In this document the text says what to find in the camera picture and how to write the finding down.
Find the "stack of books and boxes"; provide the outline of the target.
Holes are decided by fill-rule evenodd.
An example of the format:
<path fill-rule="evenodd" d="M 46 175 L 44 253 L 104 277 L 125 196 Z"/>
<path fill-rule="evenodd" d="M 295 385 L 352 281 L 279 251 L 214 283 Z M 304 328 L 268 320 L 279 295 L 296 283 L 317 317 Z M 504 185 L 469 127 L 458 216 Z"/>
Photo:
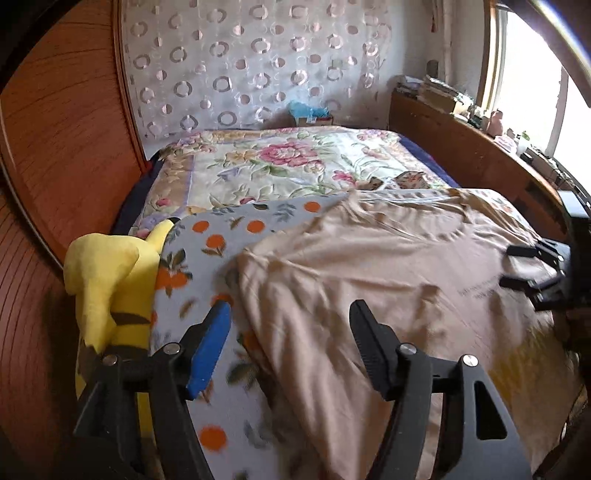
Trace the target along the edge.
<path fill-rule="evenodd" d="M 473 105 L 470 96 L 429 75 L 423 79 L 399 75 L 396 77 L 394 90 L 442 113 L 451 115 L 462 115 L 468 112 Z"/>

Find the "wooden side cabinet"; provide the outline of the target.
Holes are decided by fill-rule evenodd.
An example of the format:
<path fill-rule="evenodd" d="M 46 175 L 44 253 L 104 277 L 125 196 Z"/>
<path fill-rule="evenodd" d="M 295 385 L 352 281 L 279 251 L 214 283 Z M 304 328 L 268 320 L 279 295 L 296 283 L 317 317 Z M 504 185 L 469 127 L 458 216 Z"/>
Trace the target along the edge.
<path fill-rule="evenodd" d="M 541 236 L 567 238 L 557 191 L 485 134 L 399 92 L 392 93 L 389 126 L 428 152 L 460 186 L 495 190 Z"/>

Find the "circle-pattern sheer curtain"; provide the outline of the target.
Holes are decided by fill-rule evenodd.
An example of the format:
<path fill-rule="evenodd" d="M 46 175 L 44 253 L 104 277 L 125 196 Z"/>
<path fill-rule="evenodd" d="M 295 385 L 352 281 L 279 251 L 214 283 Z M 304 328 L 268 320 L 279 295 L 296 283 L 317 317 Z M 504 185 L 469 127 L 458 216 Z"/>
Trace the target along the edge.
<path fill-rule="evenodd" d="M 284 125 L 293 102 L 342 125 L 385 121 L 387 1 L 126 1 L 122 29 L 147 146 L 199 129 Z"/>

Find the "wooden louvered wardrobe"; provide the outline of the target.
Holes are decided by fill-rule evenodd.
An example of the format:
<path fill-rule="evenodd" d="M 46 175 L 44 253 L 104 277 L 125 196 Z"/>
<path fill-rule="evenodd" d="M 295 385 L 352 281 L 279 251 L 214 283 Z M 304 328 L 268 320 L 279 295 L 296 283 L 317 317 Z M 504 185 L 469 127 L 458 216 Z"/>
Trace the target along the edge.
<path fill-rule="evenodd" d="M 146 160 L 118 1 L 1 5 L 1 475 L 47 479 L 76 417 L 68 245 L 108 232 Z"/>

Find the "floral quilt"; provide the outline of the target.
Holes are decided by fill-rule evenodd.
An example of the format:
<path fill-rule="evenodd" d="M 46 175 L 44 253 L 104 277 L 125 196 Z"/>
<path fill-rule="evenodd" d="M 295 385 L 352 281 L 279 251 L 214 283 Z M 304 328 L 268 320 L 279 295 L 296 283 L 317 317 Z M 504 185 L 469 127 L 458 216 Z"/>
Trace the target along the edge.
<path fill-rule="evenodd" d="M 129 232 L 144 238 L 168 217 L 353 188 L 450 187 L 399 135 L 342 126 L 197 131 L 158 151 Z"/>

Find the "pink figurine bottle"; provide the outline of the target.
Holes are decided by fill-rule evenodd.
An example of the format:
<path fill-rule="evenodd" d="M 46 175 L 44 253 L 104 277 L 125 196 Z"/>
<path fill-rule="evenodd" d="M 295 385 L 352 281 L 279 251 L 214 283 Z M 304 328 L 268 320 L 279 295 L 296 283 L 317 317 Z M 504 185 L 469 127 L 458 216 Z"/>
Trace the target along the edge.
<path fill-rule="evenodd" d="M 489 119 L 489 123 L 487 126 L 486 133 L 492 137 L 496 138 L 498 136 L 502 136 L 504 133 L 503 127 L 503 117 L 504 114 L 501 110 L 495 110 Z"/>

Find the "yellow plush toy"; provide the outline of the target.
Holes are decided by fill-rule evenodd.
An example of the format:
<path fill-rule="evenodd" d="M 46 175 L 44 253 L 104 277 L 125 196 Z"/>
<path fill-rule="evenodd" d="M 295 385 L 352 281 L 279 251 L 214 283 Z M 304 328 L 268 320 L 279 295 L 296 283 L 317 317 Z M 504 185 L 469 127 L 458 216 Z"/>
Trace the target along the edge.
<path fill-rule="evenodd" d="M 104 356 L 147 356 L 160 254 L 173 226 L 166 219 L 144 239 L 91 233 L 69 245 L 63 278 L 67 294 L 75 298 L 79 328 L 78 395 Z"/>

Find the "beige printed t-shirt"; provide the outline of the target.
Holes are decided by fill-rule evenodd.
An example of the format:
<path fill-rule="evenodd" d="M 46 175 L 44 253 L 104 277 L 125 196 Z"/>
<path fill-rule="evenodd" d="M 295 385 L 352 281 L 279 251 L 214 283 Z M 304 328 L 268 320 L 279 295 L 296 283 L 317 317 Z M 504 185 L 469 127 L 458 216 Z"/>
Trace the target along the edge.
<path fill-rule="evenodd" d="M 506 253 L 536 240 L 493 191 L 353 193 L 239 254 L 245 316 L 332 475 L 368 474 L 392 411 L 370 385 L 349 328 L 357 299 L 431 356 L 476 356 L 530 464 L 541 464 L 581 382 L 552 315 L 499 286 L 505 274 L 550 277 L 543 262 Z"/>

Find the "window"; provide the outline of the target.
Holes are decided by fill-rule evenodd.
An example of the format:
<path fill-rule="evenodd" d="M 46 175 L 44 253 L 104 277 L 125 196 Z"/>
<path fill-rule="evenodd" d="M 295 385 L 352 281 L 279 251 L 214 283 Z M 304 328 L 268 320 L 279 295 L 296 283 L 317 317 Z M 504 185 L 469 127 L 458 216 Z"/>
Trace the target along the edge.
<path fill-rule="evenodd" d="M 494 108 L 503 126 L 590 185 L 590 107 L 543 37 L 495 1 L 500 62 Z"/>

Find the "blue tissue box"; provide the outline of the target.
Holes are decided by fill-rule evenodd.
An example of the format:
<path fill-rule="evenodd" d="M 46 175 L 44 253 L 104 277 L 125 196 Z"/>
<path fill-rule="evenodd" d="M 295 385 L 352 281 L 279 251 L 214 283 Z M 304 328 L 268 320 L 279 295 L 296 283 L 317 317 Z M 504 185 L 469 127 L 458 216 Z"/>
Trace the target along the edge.
<path fill-rule="evenodd" d="M 297 127 L 330 126 L 334 117 L 327 108 L 311 107 L 298 101 L 290 101 L 288 111 Z"/>

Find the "orange-print white bedsheet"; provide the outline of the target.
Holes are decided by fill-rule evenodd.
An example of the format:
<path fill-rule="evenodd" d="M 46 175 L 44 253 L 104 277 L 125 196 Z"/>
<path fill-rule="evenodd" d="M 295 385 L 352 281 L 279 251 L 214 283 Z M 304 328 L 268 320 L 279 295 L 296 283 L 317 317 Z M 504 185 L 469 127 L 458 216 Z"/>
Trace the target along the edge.
<path fill-rule="evenodd" d="M 231 306 L 233 324 L 221 358 L 200 400 L 189 407 L 198 438 L 221 479 L 240 474 L 252 479 L 308 479 L 318 464 L 325 466 L 245 316 L 238 256 L 351 194 L 188 217 L 172 230 L 164 247 L 156 277 L 153 348 L 179 339 L 215 302 Z"/>

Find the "navy blue blanket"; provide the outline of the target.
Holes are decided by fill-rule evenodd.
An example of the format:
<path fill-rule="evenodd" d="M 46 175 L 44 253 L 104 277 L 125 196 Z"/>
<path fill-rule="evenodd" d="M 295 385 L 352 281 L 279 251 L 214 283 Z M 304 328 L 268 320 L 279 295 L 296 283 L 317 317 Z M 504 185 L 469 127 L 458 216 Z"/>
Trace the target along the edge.
<path fill-rule="evenodd" d="M 445 181 L 448 185 L 454 188 L 459 188 L 460 185 L 435 161 L 435 159 L 426 152 L 418 144 L 405 137 L 399 135 L 399 142 L 404 146 L 415 158 L 417 158 L 423 165 L 433 171 L 439 178 Z"/>

